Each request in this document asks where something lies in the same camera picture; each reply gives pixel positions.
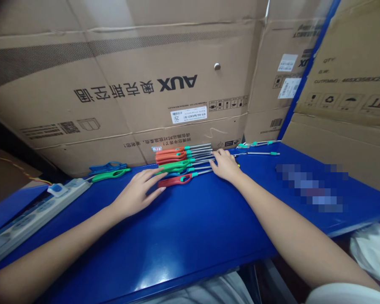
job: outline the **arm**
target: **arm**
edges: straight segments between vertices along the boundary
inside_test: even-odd
[[[110,206],[1,269],[0,303],[31,303],[36,300],[105,232],[146,208],[165,190],[159,188],[146,196],[146,192],[166,175],[152,177],[161,170],[139,172]]]
[[[222,149],[213,152],[215,174],[232,183],[250,205],[266,234],[288,265],[312,288],[353,283],[380,291],[380,286],[338,245],[299,213],[242,173]]]

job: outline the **yellow wire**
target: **yellow wire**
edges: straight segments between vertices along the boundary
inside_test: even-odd
[[[17,165],[17,164],[16,164],[15,162],[13,162],[12,160],[9,160],[9,159],[7,159],[7,158],[2,158],[2,157],[0,157],[0,160],[5,160],[5,161],[11,163],[14,167],[17,167],[18,169],[20,169],[21,172],[22,172],[26,177],[28,177],[29,179],[31,179],[31,180],[33,180],[33,181],[35,181],[35,182],[43,182],[43,183],[48,184],[48,185],[50,185],[50,186],[52,185],[52,183],[49,182],[49,181],[46,181],[46,180],[43,180],[43,179],[40,179],[40,178],[37,178],[37,177],[32,177],[31,175],[29,175],[29,174],[25,171],[25,169],[24,169],[23,167],[20,167],[19,165]]]

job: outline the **white plastic bag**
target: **white plastic bag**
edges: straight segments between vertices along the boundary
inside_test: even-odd
[[[361,268],[380,281],[380,224],[355,232],[350,239],[350,252]]]

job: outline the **blue tool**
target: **blue tool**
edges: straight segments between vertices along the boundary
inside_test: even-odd
[[[103,166],[89,167],[89,169],[92,171],[89,173],[89,175],[106,173],[106,172],[113,172],[113,171],[125,169],[126,167],[127,167],[127,164],[123,164],[123,163],[119,163],[119,162],[109,162]]]
[[[181,172],[170,172],[165,177],[177,177],[177,176],[181,176],[181,175],[187,174],[189,172],[193,172],[195,170],[203,170],[203,169],[211,169],[211,166],[197,167],[197,168],[190,167],[190,168],[186,168],[186,170],[181,171]]]

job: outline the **cardboard box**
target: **cardboard box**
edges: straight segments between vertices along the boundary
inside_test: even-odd
[[[214,150],[236,147],[242,140],[246,115],[228,117],[210,122],[194,123],[173,128],[134,134],[140,143],[142,155],[147,163],[155,163],[153,147],[172,149],[211,143]]]
[[[62,144],[38,149],[38,152],[71,177],[82,177],[90,172],[90,166],[111,161],[127,163],[130,167],[146,165],[139,144],[132,135],[125,135]]]
[[[283,142],[341,164],[380,190],[380,0],[346,2],[331,21]]]
[[[247,112],[267,1],[36,4],[0,7],[0,121],[31,147]]]
[[[289,107],[279,94],[285,80],[301,78],[331,0],[271,1],[252,81],[249,112]]]
[[[288,109],[248,113],[244,132],[246,142],[277,139]]]

